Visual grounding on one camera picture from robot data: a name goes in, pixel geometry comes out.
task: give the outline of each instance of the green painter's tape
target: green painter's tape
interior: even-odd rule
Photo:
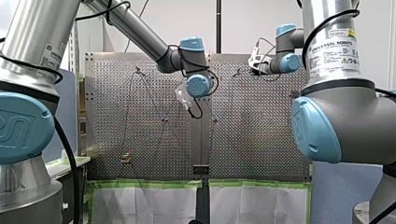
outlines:
[[[235,188],[235,187],[265,187],[280,189],[307,189],[306,224],[311,223],[311,183],[290,183],[278,181],[250,180],[250,179],[209,179],[209,187]],[[202,187],[202,181],[155,181],[155,180],[96,180],[88,183],[88,207],[89,219],[92,224],[93,194],[96,189],[198,189]]]
[[[306,224],[311,224],[311,205],[312,205],[312,183],[305,183],[306,188],[308,189],[306,193]]]
[[[97,180],[90,181],[89,185],[95,189],[197,189],[201,187],[201,181],[156,181],[156,180]]]
[[[89,224],[92,224],[92,211],[93,211],[93,194],[95,192],[95,187],[93,185],[88,184],[88,220]]]
[[[227,187],[264,187],[264,188],[278,188],[278,189],[307,189],[303,182],[278,182],[278,181],[265,181],[265,180],[250,180],[250,179],[209,179],[209,187],[213,188],[227,188]]]

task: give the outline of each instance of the universal robots logo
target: universal robots logo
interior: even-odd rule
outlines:
[[[0,148],[26,148],[32,136],[31,116],[7,111],[0,113]]]

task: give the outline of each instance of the blue joint cap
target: blue joint cap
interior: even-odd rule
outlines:
[[[55,130],[50,111],[37,99],[0,92],[0,164],[40,155]]]
[[[180,48],[189,51],[204,51],[204,41],[199,36],[185,38],[180,41]]]
[[[300,68],[300,58],[295,53],[285,55],[280,61],[279,70],[281,73],[293,73]]]
[[[187,79],[187,92],[193,98],[206,96],[210,91],[210,80],[200,74],[192,75]]]
[[[299,150],[312,161],[341,161],[337,134],[320,107],[307,97],[299,97],[291,107],[291,126]]]
[[[297,26],[294,23],[287,23],[280,25],[276,28],[276,37],[287,34],[288,32],[295,31]]]

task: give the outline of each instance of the white sticker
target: white sticker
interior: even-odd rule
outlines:
[[[66,50],[66,44],[62,43],[59,50],[61,51],[62,54],[64,54],[64,51]]]
[[[63,53],[48,44],[44,49],[43,57],[41,58],[40,66],[47,67],[52,70],[58,71],[62,62]],[[37,75],[47,79],[50,82],[54,82],[53,76],[49,76],[47,72],[38,70]]]
[[[351,29],[334,29],[329,31],[329,38],[333,37],[355,37],[355,31]]]
[[[334,37],[308,49],[310,76],[327,76],[338,69],[360,71],[358,45],[354,37]]]

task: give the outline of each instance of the electrical cable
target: electrical cable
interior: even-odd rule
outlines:
[[[107,9],[110,9],[110,8],[111,8],[111,4],[113,4],[113,0],[109,0],[109,1],[108,1]],[[110,26],[113,25],[113,23],[111,23],[111,21],[110,21],[110,11],[108,11],[108,12],[106,13],[106,21],[107,21],[107,24],[108,24],[108,25],[110,25]]]
[[[275,47],[275,45],[273,43],[271,43],[271,41],[269,41],[267,38],[260,37],[257,42],[260,42],[260,40],[263,40],[263,41],[267,42],[269,45],[271,45],[272,47]]]
[[[84,20],[89,20],[89,19],[95,18],[95,17],[100,17],[102,15],[107,14],[107,12],[110,12],[110,11],[112,11],[112,10],[116,9],[117,7],[119,7],[121,5],[124,5],[124,4],[127,4],[128,8],[131,7],[131,3],[130,2],[124,1],[124,2],[121,2],[121,3],[119,3],[118,5],[116,5],[114,7],[111,7],[109,9],[105,10],[105,11],[101,11],[99,13],[96,13],[96,14],[93,14],[93,15],[90,15],[90,16],[78,17],[78,18],[76,18],[76,21],[84,21]]]
[[[384,217],[392,213],[396,209],[396,202],[391,204],[387,209],[385,209],[382,213],[376,216],[369,224],[377,224],[379,223]]]
[[[213,91],[212,92],[210,92],[210,93],[208,93],[206,96],[210,96],[210,95],[212,95],[213,93],[215,93],[217,90],[218,90],[218,87],[219,87],[219,78],[218,78],[218,76],[216,76],[216,74],[214,73],[214,72],[212,72],[212,71],[210,71],[210,70],[207,70],[207,72],[209,72],[210,74],[212,74],[212,76],[215,78],[215,80],[216,80],[216,87],[215,87],[215,89],[213,89]]]
[[[31,64],[31,63],[26,63],[26,62],[23,62],[23,61],[19,61],[19,60],[15,60],[15,59],[10,59],[10,58],[8,58],[7,56],[5,56],[5,55],[4,55],[3,53],[1,53],[1,52],[0,52],[0,58],[4,59],[4,60],[6,60],[6,61],[9,61],[9,62],[11,62],[11,63],[15,63],[15,64],[18,65],[18,66],[24,66],[24,67],[34,68],[34,69],[37,69],[37,70],[42,70],[42,71],[45,71],[45,72],[52,73],[52,74],[54,74],[55,76],[58,77],[58,79],[55,80],[55,84],[60,83],[60,82],[64,79],[64,76],[62,76],[62,74],[61,74],[60,72],[55,71],[55,70],[53,70],[53,69],[50,69],[50,68],[48,68],[48,67],[38,66],[38,65],[34,65],[34,64]]]
[[[379,89],[379,88],[375,88],[375,91],[383,93],[383,94],[386,94],[387,96],[390,96],[392,98],[396,98],[396,93],[393,92],[393,91],[385,91],[385,90],[382,90],[382,89]]]
[[[199,116],[199,117],[196,117],[194,114],[192,114],[192,111],[191,111],[190,108],[189,108],[187,111],[189,111],[189,114],[191,115],[191,117],[192,117],[193,119],[201,119],[201,118],[204,116],[204,112],[202,111],[201,106],[198,104],[197,99],[194,98],[194,102],[195,102],[196,105],[198,106],[198,109],[199,109],[199,111],[200,111],[200,113],[201,113],[200,116]]]
[[[73,193],[74,193],[74,218],[73,218],[73,223],[78,224],[79,223],[79,208],[81,207],[81,200],[79,199],[79,180],[78,180],[78,168],[76,164],[76,159],[73,154],[73,149],[70,147],[69,141],[67,140],[66,134],[64,133],[64,130],[62,129],[61,124],[59,121],[54,117],[55,119],[55,130],[59,135],[59,138],[61,139],[62,144],[64,145],[64,150],[66,151],[67,158],[69,159],[70,162],[70,169],[71,173],[73,176]]]
[[[297,0],[297,4],[300,8],[303,8],[303,4],[301,3],[301,0]]]
[[[146,6],[148,5],[148,3],[149,3],[149,0],[146,0],[146,3],[145,3],[145,5],[143,5],[142,11],[139,14],[139,18],[142,18],[143,13],[145,12]],[[130,44],[131,44],[131,39],[128,38],[128,45],[126,46],[126,49],[125,49],[124,53],[126,53],[126,51],[128,51],[128,48],[129,48]]]
[[[306,61],[305,61],[305,55],[308,52],[308,48],[311,44],[311,42],[314,40],[314,38],[316,37],[316,35],[327,25],[327,23],[329,23],[330,21],[337,19],[339,17],[342,17],[344,15],[348,15],[348,14],[352,14],[353,18],[358,17],[361,12],[357,9],[349,9],[349,10],[345,10],[342,11],[340,13],[337,13],[335,15],[330,16],[329,18],[327,18],[326,20],[324,20],[319,26],[315,27],[315,29],[311,32],[311,34],[308,36],[308,38],[305,40],[305,44],[304,44],[304,48],[303,48],[303,65],[304,68],[306,69]]]

